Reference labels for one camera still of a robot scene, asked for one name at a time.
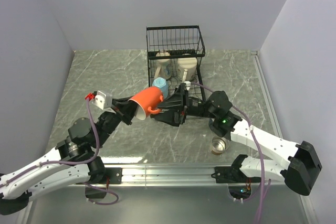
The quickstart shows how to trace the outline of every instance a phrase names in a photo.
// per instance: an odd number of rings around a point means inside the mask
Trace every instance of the black wire basket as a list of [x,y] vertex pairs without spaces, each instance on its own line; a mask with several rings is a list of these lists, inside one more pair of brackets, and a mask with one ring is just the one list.
[[[191,82],[203,84],[200,72],[202,58],[205,56],[205,46],[199,26],[163,26],[147,27],[147,62],[148,62],[148,85],[152,85],[155,75],[155,60],[171,59],[172,76],[167,80],[169,83],[169,95],[175,92],[181,80],[178,78],[179,58],[196,58],[196,74]],[[160,51],[166,51],[169,56],[156,56]],[[206,100],[204,89],[192,85],[189,95]]]

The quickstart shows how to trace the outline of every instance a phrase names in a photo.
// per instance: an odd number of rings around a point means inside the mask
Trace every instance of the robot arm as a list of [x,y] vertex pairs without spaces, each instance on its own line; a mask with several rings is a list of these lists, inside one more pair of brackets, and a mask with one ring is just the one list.
[[[233,105],[224,91],[213,92],[204,102],[188,96],[189,86],[188,82],[180,84],[172,96],[157,106],[162,112],[152,117],[172,126],[183,124],[187,115],[210,118],[210,129],[219,137],[257,150],[251,134],[253,130],[262,153],[272,159],[264,162],[265,178],[283,180],[296,193],[305,196],[310,194],[322,170],[317,153],[310,143],[286,141],[254,126],[249,127],[247,121],[230,111]],[[238,175],[260,177],[260,160],[239,155],[233,162],[232,169]],[[221,173],[213,175],[216,181],[225,183],[225,180],[218,178]]]
[[[188,82],[180,84],[172,96],[157,105],[162,112],[151,117],[171,126],[183,124],[187,115],[210,118],[210,129],[218,136],[257,149],[251,136],[251,128],[245,120],[230,111],[232,104],[224,91],[215,91],[204,102],[189,97],[189,87]],[[104,110],[95,123],[100,146],[120,122],[132,124],[131,120],[138,105],[129,101],[129,98],[113,99],[100,91],[89,94],[86,98],[94,99],[93,104]],[[301,145],[286,141],[255,127],[253,132],[263,154],[272,159],[264,162],[265,178],[284,180],[293,191],[309,195],[322,169],[313,146],[305,141]],[[79,118],[68,129],[68,133],[69,136],[65,140],[40,159],[18,171],[0,176],[1,215],[20,211],[29,201],[67,185],[84,182],[104,183],[105,168],[100,157],[92,162],[82,162],[93,157],[94,152],[91,148],[97,147],[89,119]],[[41,165],[49,161],[62,161],[63,164]],[[64,161],[82,163],[69,164]],[[260,160],[239,155],[229,173],[230,177],[235,175],[244,179],[260,177]],[[227,183],[220,173],[216,172],[212,177],[218,183]]]
[[[103,146],[120,122],[132,124],[138,105],[129,102],[129,98],[112,99],[104,97],[99,91],[87,98],[94,98],[93,103],[104,110],[95,123],[100,146]],[[105,181],[105,167],[99,156],[85,162],[95,154],[92,147],[97,147],[90,120],[79,118],[68,129],[68,133],[65,140],[43,157],[13,173],[0,174],[1,215],[20,211],[29,201],[71,184]]]

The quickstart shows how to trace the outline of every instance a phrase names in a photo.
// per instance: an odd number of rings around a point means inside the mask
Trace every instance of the small metal bowl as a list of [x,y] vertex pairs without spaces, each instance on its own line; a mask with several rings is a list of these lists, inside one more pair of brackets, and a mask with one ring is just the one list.
[[220,155],[229,148],[229,140],[224,137],[214,136],[211,140],[210,151],[214,155]]

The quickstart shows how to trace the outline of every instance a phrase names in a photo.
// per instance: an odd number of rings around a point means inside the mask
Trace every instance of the cable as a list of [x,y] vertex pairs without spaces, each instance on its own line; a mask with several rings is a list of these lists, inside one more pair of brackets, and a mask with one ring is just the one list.
[[[265,193],[264,193],[264,198],[266,197],[266,194],[268,192],[268,189],[270,188],[270,185],[271,185],[271,180],[269,179],[268,180],[268,184],[267,184],[267,188],[265,190]],[[254,222],[255,224],[257,223],[260,223],[260,218],[261,218],[261,214],[262,214],[262,205],[258,207],[257,209],[257,212],[256,212],[256,215],[254,216]]]
[[[214,91],[211,90],[210,88],[202,85],[202,84],[199,84],[199,83],[196,83],[196,82],[192,82],[191,84],[193,85],[198,85],[200,86],[201,88],[204,88],[208,91],[210,91],[211,93],[213,93]],[[249,117],[247,116],[247,114],[245,114],[242,110],[240,110],[239,108],[235,107],[234,105],[232,106],[232,108],[234,108],[236,111],[238,111],[240,114],[243,115],[243,117],[245,118],[245,120],[247,121],[247,124],[249,127],[251,127],[251,121],[249,119]],[[257,211],[257,215],[258,215],[258,219],[257,221],[260,222],[260,217],[261,217],[261,211],[262,211],[262,204],[264,202],[264,191],[265,191],[265,165],[264,165],[264,155],[263,153],[261,152],[261,147],[260,147],[260,144],[258,143],[257,139],[256,139],[256,136],[254,135],[254,132],[253,132],[253,129],[251,129],[251,135],[252,135],[252,138],[257,146],[257,149],[258,149],[258,152],[259,152],[259,155],[260,155],[260,164],[261,164],[261,182],[260,182],[260,202],[259,202],[259,208],[258,208],[258,211]]]
[[97,187],[97,186],[90,185],[90,184],[88,184],[88,183],[86,183],[86,182],[84,182],[83,184],[86,185],[86,186],[88,186],[88,187],[91,187],[91,188],[93,188],[93,189],[95,189],[95,190],[103,191],[103,192],[105,192],[105,193],[112,194],[112,195],[114,195],[114,196],[116,197],[116,200],[115,200],[115,201],[113,201],[113,202],[108,202],[108,203],[102,203],[102,202],[94,201],[93,199],[87,199],[88,201],[90,201],[90,202],[92,202],[92,203],[94,203],[94,204],[96,204],[96,205],[109,206],[109,205],[113,205],[113,204],[117,203],[118,200],[119,200],[119,196],[118,196],[118,194],[116,194],[116,193],[114,193],[114,192],[112,192],[112,191],[110,191],[110,190],[102,189],[102,188],[99,188],[99,187]]
[[10,178],[9,180],[6,181],[5,184],[1,184],[0,188],[4,187],[8,183],[11,183],[18,178],[20,178],[21,176],[25,175],[26,173],[30,172],[31,170],[34,170],[34,169],[36,169],[38,167],[41,167],[43,165],[50,165],[50,164],[82,165],[82,164],[88,164],[88,163],[92,162],[93,160],[95,160],[95,158],[98,156],[98,153],[99,153],[100,144],[99,144],[99,136],[98,136],[97,128],[96,128],[96,125],[94,123],[91,111],[90,111],[90,103],[89,102],[90,102],[89,98],[86,98],[86,108],[87,108],[87,111],[88,111],[88,114],[89,114],[89,120],[90,120],[90,123],[91,123],[93,134],[94,134],[94,137],[96,139],[96,151],[90,159],[85,160],[85,161],[80,161],[80,162],[71,162],[71,161],[46,161],[46,162],[41,162],[38,165],[32,166],[32,167],[20,172],[19,174],[17,174],[13,178]]

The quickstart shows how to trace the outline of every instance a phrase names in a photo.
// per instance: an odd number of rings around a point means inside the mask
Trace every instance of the white wall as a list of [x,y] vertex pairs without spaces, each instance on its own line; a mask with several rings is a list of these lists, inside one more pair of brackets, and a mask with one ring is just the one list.
[[206,48],[260,49],[286,0],[48,0],[73,49],[146,48],[146,26],[199,24]]
[[73,51],[45,0],[0,3],[0,173],[9,173],[44,153]]
[[336,0],[287,0],[261,48],[261,65],[284,136],[311,142],[322,172],[311,193],[320,223],[336,196]]

